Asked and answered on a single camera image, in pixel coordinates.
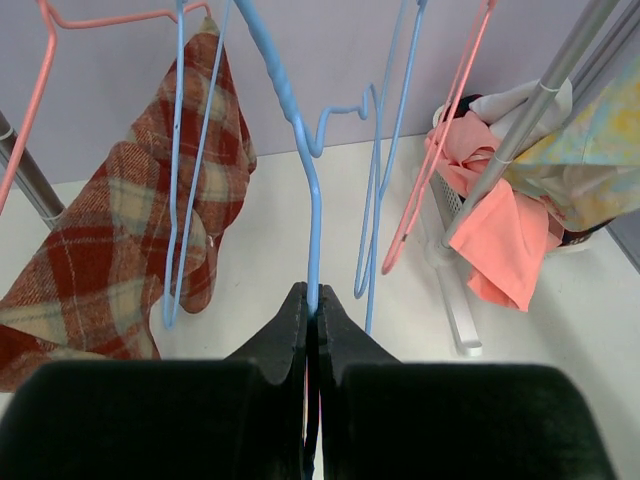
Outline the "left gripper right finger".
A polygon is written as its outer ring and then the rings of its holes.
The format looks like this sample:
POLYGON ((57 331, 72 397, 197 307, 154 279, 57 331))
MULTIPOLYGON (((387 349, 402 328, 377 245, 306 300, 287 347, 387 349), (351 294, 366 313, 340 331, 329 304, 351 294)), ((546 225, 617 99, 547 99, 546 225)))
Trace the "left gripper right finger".
POLYGON ((321 285, 319 293, 317 330, 321 390, 338 388, 345 370, 354 365, 400 364, 349 317, 331 286, 321 285))

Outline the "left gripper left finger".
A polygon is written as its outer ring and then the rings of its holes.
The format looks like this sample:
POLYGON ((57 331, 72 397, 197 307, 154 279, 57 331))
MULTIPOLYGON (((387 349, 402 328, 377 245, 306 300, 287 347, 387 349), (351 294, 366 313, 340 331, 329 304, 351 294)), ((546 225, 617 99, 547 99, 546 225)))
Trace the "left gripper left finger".
POLYGON ((222 379, 241 385, 303 385, 306 367, 306 284, 295 283, 275 316, 222 362, 222 379))

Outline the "blue wire hanger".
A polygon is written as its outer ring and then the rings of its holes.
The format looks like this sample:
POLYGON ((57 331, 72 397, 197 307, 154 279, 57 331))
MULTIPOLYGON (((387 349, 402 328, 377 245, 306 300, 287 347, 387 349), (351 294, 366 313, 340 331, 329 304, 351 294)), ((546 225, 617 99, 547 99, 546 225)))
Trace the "blue wire hanger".
POLYGON ((312 132, 299 110, 292 84, 281 61, 279 51, 253 2, 250 0, 236 0, 235 5, 247 24, 249 34, 264 60, 280 108, 285 119, 291 125, 297 151, 308 182, 311 199, 311 223, 306 301, 308 313, 313 317, 319 307, 319 266, 322 230, 322 195, 314 160, 323 153, 329 116, 332 114, 357 113, 360 119, 366 120, 369 117, 371 108, 369 103, 377 101, 377 92, 375 86, 369 84, 362 94, 360 103, 348 107, 330 106, 325 108, 319 117, 316 131, 312 132))
POLYGON ((169 214, 171 221, 171 231, 168 243, 168 250, 165 264, 165 279, 163 292, 162 319, 166 330, 172 330, 176 324, 178 307, 180 306, 180 296, 183 284, 184 270, 186 265, 186 257, 188 250, 188 240, 192 221, 193 205, 197 190, 198 177, 202 164, 204 146, 207 137, 208 125, 210 120, 210 112, 215 95, 215 83, 221 63, 222 49, 224 45, 224 37, 226 34, 228 18, 231 8, 231 1, 225 3, 224 15, 220 27, 218 44, 216 47, 216 55, 210 79, 207 102, 204 112, 204 120, 201 128, 201 135, 196 154, 194 172, 192 175, 189 198, 187 201, 185 220, 183 222, 183 235, 181 241, 180 255, 177 267, 177 277, 174 281, 174 257, 176 255, 176 242, 178 238, 178 227, 180 222, 178 219, 178 187, 179 187, 179 170, 180 170, 180 144, 181 144, 181 126, 183 112, 184 97, 184 46, 185 46, 185 28, 184 16, 186 13, 186 2, 176 2, 177 13, 177 34, 176 34, 176 87, 175 87, 175 103, 174 118, 172 130, 172 150, 171 150, 171 176, 170 176, 170 194, 169 194, 169 214))
POLYGON ((400 88, 400 99, 395 107, 395 120, 387 149, 383 148, 382 137, 386 103, 393 77, 393 67, 398 50, 399 37, 409 7, 407 1, 403 1, 400 4, 391 37, 382 83, 379 87, 372 86, 370 88, 375 113, 375 127, 353 285, 354 297, 356 299, 363 298, 366 300, 363 326, 366 334, 371 334, 373 330, 376 281, 379 272, 378 256, 382 206, 394 168, 400 131, 408 103, 416 50, 427 5, 428 2, 426 0, 421 0, 416 3, 413 29, 400 88))

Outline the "brown plaid garment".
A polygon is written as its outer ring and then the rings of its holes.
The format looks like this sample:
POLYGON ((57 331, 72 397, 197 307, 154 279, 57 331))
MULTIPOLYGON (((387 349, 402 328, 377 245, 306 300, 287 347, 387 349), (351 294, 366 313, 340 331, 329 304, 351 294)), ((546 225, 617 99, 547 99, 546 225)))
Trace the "brown plaid garment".
MULTIPOLYGON (((184 48, 174 281, 218 36, 214 20, 205 18, 184 48)), ((3 391, 16 390, 51 361, 158 357, 149 317, 163 294, 171 231, 175 87, 171 67, 2 299, 3 391)), ((222 49, 180 296, 189 313, 204 310, 212 298, 222 237, 243 206, 256 165, 222 49)))

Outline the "salmon pink skirt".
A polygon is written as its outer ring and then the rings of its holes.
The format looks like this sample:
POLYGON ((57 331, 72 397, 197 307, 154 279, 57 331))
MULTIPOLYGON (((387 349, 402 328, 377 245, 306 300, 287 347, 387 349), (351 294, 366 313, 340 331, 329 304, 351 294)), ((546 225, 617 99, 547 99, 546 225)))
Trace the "salmon pink skirt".
MULTIPOLYGON (((451 122, 436 170, 459 195, 470 195, 500 145, 473 112, 451 122)), ((538 200, 504 179, 474 208, 451 247, 467 260, 469 288, 482 300, 526 312, 545 255, 562 243, 564 228, 538 200)))

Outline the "pink wire hanger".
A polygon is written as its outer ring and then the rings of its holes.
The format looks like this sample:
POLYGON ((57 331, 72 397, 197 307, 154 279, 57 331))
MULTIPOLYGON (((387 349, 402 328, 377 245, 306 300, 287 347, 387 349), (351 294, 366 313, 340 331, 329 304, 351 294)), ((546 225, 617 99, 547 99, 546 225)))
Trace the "pink wire hanger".
POLYGON ((438 156, 442 152, 444 141, 448 137, 454 114, 459 106, 478 49, 481 45, 487 25, 496 8, 496 4, 497 1, 494 0, 487 0, 481 3, 481 7, 474 20, 470 36, 465 44, 465 49, 451 83, 447 98, 443 103, 441 115, 433 129, 434 135, 429 140, 426 155, 416 177, 408 203, 402 214, 389 250, 382 263, 381 273, 383 275, 389 274, 394 268, 404 250, 406 241, 415 226, 427 184, 435 171, 438 156))
POLYGON ((208 15, 211 15, 211 9, 207 2, 200 1, 189 3, 188 1, 178 1, 177 6, 175 7, 175 11, 162 9, 124 16, 105 17, 80 21, 67 21, 61 17, 59 12, 49 1, 37 0, 36 3, 48 32, 47 46, 40 71, 26 109, 22 126, 17 136, 16 146, 11 151, 11 155, 8 157, 8 164, 5 167, 5 174, 1 183, 1 209, 4 209, 10 188, 14 184, 14 181, 17 179, 18 173, 21 169, 21 162, 23 154, 26 150, 26 144, 31 133, 31 129, 35 121, 35 116, 40 106, 40 102, 46 88, 48 76, 53 65, 57 47, 56 27, 67 30, 81 30, 167 17, 178 25, 178 33, 182 35, 184 33, 184 15, 186 13, 189 13, 198 8, 204 8, 206 10, 206 13, 208 15))

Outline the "white garment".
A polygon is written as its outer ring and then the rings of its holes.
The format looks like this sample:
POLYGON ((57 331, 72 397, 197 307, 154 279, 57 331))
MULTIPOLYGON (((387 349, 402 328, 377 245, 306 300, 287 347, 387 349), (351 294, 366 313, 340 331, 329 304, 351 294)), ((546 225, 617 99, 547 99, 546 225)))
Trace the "white garment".
MULTIPOLYGON (((471 102, 469 108, 489 126, 496 138, 503 140, 518 116, 525 111, 526 102, 534 92, 537 83, 537 80, 533 80, 505 92, 481 96, 471 102)), ((520 152, 559 129, 571 115, 572 107, 573 86, 571 81, 566 79, 521 145, 520 152)))

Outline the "floral pastel garment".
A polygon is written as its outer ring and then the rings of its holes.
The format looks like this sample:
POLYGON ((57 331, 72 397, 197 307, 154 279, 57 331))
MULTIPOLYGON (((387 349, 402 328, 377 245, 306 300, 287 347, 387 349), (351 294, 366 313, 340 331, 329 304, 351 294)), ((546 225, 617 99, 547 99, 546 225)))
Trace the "floral pastel garment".
POLYGON ((504 172, 566 230, 584 231, 639 209, 639 60, 561 130, 504 172))

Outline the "red plaid skirt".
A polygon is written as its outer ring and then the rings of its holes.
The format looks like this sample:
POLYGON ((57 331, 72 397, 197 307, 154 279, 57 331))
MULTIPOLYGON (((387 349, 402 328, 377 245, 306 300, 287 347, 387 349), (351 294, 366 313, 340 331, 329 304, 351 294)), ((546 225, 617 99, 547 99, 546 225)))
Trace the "red plaid skirt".
MULTIPOLYGON (((470 105, 481 97, 482 97, 482 94, 472 94, 472 95, 462 97, 457 104, 453 117, 454 118, 464 117, 466 113, 470 110, 470 105)), ((442 107, 439 111, 437 111, 434 114, 433 126, 437 126, 440 120, 445 120, 447 118, 447 115, 449 114, 449 110, 450 110, 449 107, 447 108, 442 107)))

